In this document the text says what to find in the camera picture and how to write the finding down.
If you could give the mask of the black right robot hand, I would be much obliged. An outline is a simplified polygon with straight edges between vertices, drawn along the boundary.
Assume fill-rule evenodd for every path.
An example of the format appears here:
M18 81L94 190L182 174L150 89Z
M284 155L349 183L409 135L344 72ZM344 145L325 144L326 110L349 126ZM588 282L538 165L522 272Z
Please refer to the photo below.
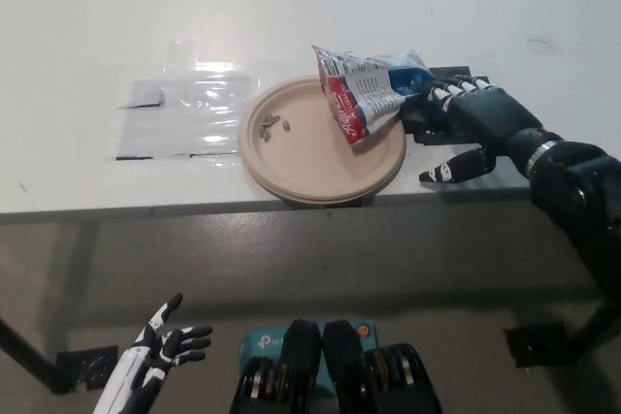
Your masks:
M545 143L542 123L504 89L480 77L428 81L414 103L435 129L453 126L479 145L421 173L425 183L461 183L487 175L499 157L509 158L527 177L533 155Z

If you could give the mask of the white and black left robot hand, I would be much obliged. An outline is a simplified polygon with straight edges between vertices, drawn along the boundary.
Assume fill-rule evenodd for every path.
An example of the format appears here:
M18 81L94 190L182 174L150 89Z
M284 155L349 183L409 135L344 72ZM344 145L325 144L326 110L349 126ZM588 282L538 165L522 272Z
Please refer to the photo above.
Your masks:
M171 369L206 358L212 327L164 329L182 299L177 293L162 304L121 354L94 414L147 414Z

